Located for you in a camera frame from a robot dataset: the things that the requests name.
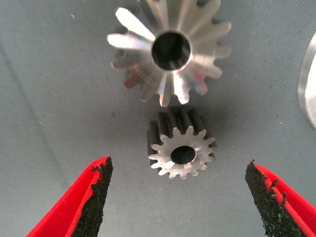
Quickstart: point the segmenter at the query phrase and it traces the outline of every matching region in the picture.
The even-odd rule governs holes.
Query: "gear tooth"
[[[175,127],[172,131],[173,136],[181,136],[181,131],[179,128]]]
[[[159,138],[159,130],[158,130],[158,123],[156,121],[150,122],[150,128],[149,128],[149,138],[150,138],[150,144],[161,144],[161,140]]]
[[[208,87],[204,80],[200,84],[198,84],[196,87],[194,87],[194,90],[200,95],[204,95],[208,91]]]
[[[170,126],[170,121],[165,113],[158,114],[158,128],[159,128],[159,134],[163,134],[169,138],[172,137],[172,129]]]
[[[197,176],[197,175],[198,175],[198,171],[197,171],[197,170],[192,171],[191,174],[192,174],[193,176]]]
[[[180,178],[181,179],[186,179],[187,178],[187,174],[180,174]]]
[[[210,137],[208,139],[206,139],[205,143],[210,146],[212,143],[215,142],[215,137]]]
[[[171,129],[178,128],[179,123],[177,119],[177,109],[175,107],[168,108],[168,116],[169,116]]]
[[[220,69],[219,67],[213,64],[210,70],[208,71],[207,76],[213,79],[218,79],[221,77],[222,74],[223,74],[222,69]]]
[[[149,158],[150,160],[158,160],[156,154],[149,155],[148,158]]]
[[[213,145],[214,147],[216,146],[216,143],[215,143],[215,138],[214,138],[214,135],[212,134],[211,132],[211,129],[210,127],[208,126],[208,123],[206,122],[205,118],[203,116],[200,117],[201,121],[203,122],[203,126],[204,128],[206,129],[207,133],[205,135],[205,139],[214,139],[212,143],[210,143],[209,145]]]
[[[229,46],[218,44],[216,47],[216,58],[227,58],[231,52],[232,49]]]
[[[203,11],[202,14],[208,15],[212,18],[216,15],[220,6],[221,0],[211,0],[201,8],[201,11]]]
[[[160,165],[159,162],[153,163],[153,164],[151,165],[151,168],[152,168],[152,169],[157,169],[157,168],[160,168],[160,167],[161,167],[161,165]]]
[[[176,176],[177,176],[177,174],[170,173],[169,174],[169,179],[175,179]]]
[[[198,115],[196,109],[192,109],[189,111],[189,117],[194,127],[195,134],[199,134],[201,131],[205,130],[203,121],[201,120],[201,117]]]
[[[163,143],[166,143],[168,140],[169,140],[169,137],[164,135],[164,134],[160,134],[160,140],[163,142]]]
[[[178,97],[181,105],[188,104],[188,102],[190,101],[190,96],[188,92],[183,92],[181,94],[177,94],[176,96]]]
[[[189,129],[189,127],[193,127],[190,117],[188,115],[188,111],[187,108],[185,106],[181,106],[180,107],[180,112],[179,112],[179,120],[180,120],[180,124],[183,128],[184,134],[187,132],[187,130]]]
[[[201,170],[206,170],[207,169],[207,164],[203,164],[203,166],[201,167]]]
[[[161,171],[159,171],[158,175],[162,176],[162,175],[165,175],[166,173],[167,173],[167,171],[162,169]]]
[[[207,162],[212,162],[215,160],[216,160],[216,158],[214,156],[208,156],[208,158],[207,158]]]
[[[210,154],[213,154],[213,153],[214,153],[213,149],[210,148],[209,151],[208,151],[208,154],[210,155]]]
[[[153,33],[151,33],[130,10],[119,7],[115,15],[118,21],[129,31],[132,31],[148,40],[155,40]]]
[[[158,144],[152,144],[151,145],[151,148],[155,151],[160,151],[161,149],[161,145],[158,145]]]

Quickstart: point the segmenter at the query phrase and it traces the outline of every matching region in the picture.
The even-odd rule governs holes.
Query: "gear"
[[[231,23],[211,22],[221,1],[211,0],[203,7],[197,0],[139,2],[141,13],[137,16],[125,8],[116,11],[128,32],[108,35],[110,45],[125,51],[113,61],[113,67],[130,71],[125,87],[141,84],[141,100],[147,102],[158,94],[163,107],[168,106],[172,95],[181,104],[188,103],[191,89],[205,94],[204,79],[218,79],[222,74],[214,61],[231,52],[217,43],[230,31]]]
[[[215,160],[215,138],[206,128],[204,118],[195,109],[187,112],[182,106],[159,113],[148,132],[151,167],[160,169],[159,175],[169,173],[170,179],[197,176],[198,169],[205,170],[206,163]]]

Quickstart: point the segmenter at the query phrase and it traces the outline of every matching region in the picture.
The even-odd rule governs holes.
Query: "spur gear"
[[[125,51],[112,62],[114,68],[130,71],[125,87],[141,84],[141,100],[147,102],[158,94],[163,107],[168,106],[172,95],[181,104],[188,103],[191,89],[205,94],[204,79],[218,79],[222,74],[214,61],[231,52],[228,46],[217,43],[230,31],[231,23],[211,22],[221,0],[211,0],[202,7],[197,0],[139,2],[137,16],[125,8],[117,9],[116,17],[128,32],[107,38],[110,45]]]
[[[150,123],[148,155],[151,168],[160,169],[159,175],[169,173],[170,179],[197,176],[198,169],[206,170],[206,163],[215,160],[215,148],[215,138],[195,109],[168,108]]]

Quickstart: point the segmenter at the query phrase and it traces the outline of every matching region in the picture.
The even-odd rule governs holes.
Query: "large gear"
[[[141,100],[154,94],[167,106],[172,95],[181,104],[189,101],[189,91],[203,95],[208,91],[206,77],[218,79],[222,70],[217,58],[230,55],[231,49],[217,43],[231,29],[230,22],[211,22],[220,0],[198,6],[197,0],[139,0],[141,12],[135,16],[118,8],[116,17],[128,29],[126,34],[108,35],[113,47],[125,55],[113,67],[129,70],[126,88],[142,85]]]
[[[198,169],[205,170],[206,163],[215,160],[215,148],[215,138],[195,109],[168,108],[168,113],[159,113],[158,121],[150,123],[148,155],[151,167],[160,169],[159,175],[169,173],[170,179],[197,176]]]

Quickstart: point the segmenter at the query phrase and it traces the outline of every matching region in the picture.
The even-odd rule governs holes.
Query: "aluminum part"
[[[198,169],[206,170],[206,163],[215,160],[215,149],[215,138],[195,109],[168,108],[150,123],[148,155],[151,168],[159,169],[159,175],[169,173],[170,179],[197,176]]]
[[[231,29],[230,22],[212,23],[220,0],[205,6],[197,0],[139,0],[140,14],[118,8],[116,17],[128,29],[126,34],[108,35],[113,47],[125,51],[114,59],[114,68],[129,70],[126,88],[142,85],[141,100],[158,94],[166,107],[172,95],[181,104],[189,101],[189,91],[208,91],[206,77],[218,79],[222,70],[217,58],[228,57],[231,49],[217,43]]]
[[[298,95],[303,114],[316,128],[316,32],[304,57]]]

